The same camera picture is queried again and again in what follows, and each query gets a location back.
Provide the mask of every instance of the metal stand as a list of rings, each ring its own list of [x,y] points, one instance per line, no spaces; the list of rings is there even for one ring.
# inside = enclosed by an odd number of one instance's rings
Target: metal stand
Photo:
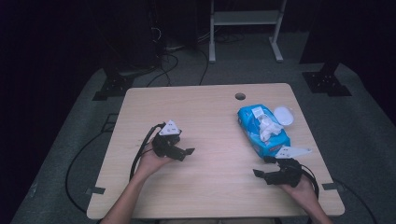
[[[287,0],[282,0],[280,10],[265,11],[217,11],[215,12],[214,0],[211,2],[210,15],[210,42],[209,42],[209,61],[216,62],[215,50],[215,26],[216,25],[275,25],[274,35],[269,37],[270,44],[276,57],[276,61],[283,62],[283,57],[277,46],[277,37],[280,25],[283,20]]]
[[[327,93],[329,96],[351,96],[346,86],[341,85],[334,75],[339,62],[326,62],[319,72],[303,72],[306,83],[313,93]]]

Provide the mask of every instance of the blue package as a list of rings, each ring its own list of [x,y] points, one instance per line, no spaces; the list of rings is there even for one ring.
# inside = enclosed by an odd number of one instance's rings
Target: blue package
[[[290,146],[290,139],[286,135],[285,130],[282,129],[280,134],[272,134],[267,141],[263,142],[260,139],[260,121],[256,119],[252,111],[252,109],[257,107],[260,107],[272,122],[279,124],[273,113],[264,105],[249,105],[240,108],[238,111],[239,124],[244,129],[250,144],[262,159],[264,156],[274,157],[282,147]]]

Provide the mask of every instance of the wooden table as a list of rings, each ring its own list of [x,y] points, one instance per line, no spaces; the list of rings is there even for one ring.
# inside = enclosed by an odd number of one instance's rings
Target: wooden table
[[[246,99],[237,100],[237,93]],[[128,90],[96,182],[105,192],[92,195],[88,217],[106,214],[127,185],[134,156],[149,129],[169,119],[182,130],[177,146],[195,151],[184,161],[167,164],[146,182],[133,217],[305,216],[286,193],[253,174],[252,169],[279,170],[263,162],[237,122],[239,108],[254,104],[292,109],[295,121],[285,128],[291,145],[313,150],[296,160],[317,177],[325,212],[342,215],[345,208],[338,192],[321,186],[332,179],[292,89],[279,83]]]

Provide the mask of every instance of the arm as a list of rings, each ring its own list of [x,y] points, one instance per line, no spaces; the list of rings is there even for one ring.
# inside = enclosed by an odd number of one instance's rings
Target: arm
[[[107,212],[101,223],[130,223],[134,206],[146,180],[166,163],[172,161],[170,158],[158,157],[151,148],[152,145],[148,144],[140,158],[134,177]]]
[[[311,181],[305,175],[301,176],[300,183],[295,188],[292,188],[290,185],[278,186],[285,190],[291,196],[291,198],[305,210],[314,223],[332,223],[320,206]]]

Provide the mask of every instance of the gray carpet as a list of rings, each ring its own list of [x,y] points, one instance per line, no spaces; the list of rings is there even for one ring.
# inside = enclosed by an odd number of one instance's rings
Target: gray carpet
[[[330,174],[363,198],[378,223],[394,223],[395,126],[364,89],[357,74],[342,64],[336,70],[336,76],[352,96],[329,97],[325,93],[311,93],[302,72],[318,71],[322,64],[299,64],[307,33],[279,35],[283,63],[275,61],[267,37],[267,34],[252,34],[233,44],[217,44],[217,61],[208,66],[202,85],[289,83]],[[207,56],[207,44],[200,45],[199,49]],[[204,54],[194,49],[172,54],[178,58],[178,65],[168,73],[171,85],[198,85],[206,66]],[[172,67],[175,62],[175,58],[164,56],[163,69]],[[157,69],[136,78],[133,87],[146,87],[161,72]],[[120,111],[122,97],[92,100],[105,80],[103,70],[98,70],[86,84],[12,223],[95,223],[68,200],[64,183],[75,156],[101,132],[107,115]],[[166,76],[151,84],[166,85]],[[70,169],[68,189],[82,210],[88,207],[90,189],[99,174],[110,137],[111,133],[100,134],[84,147]],[[373,223],[350,190],[339,190],[346,212],[340,217],[332,217],[334,223]],[[135,222],[151,223],[146,220]],[[306,217],[282,218],[282,222],[305,223]]]

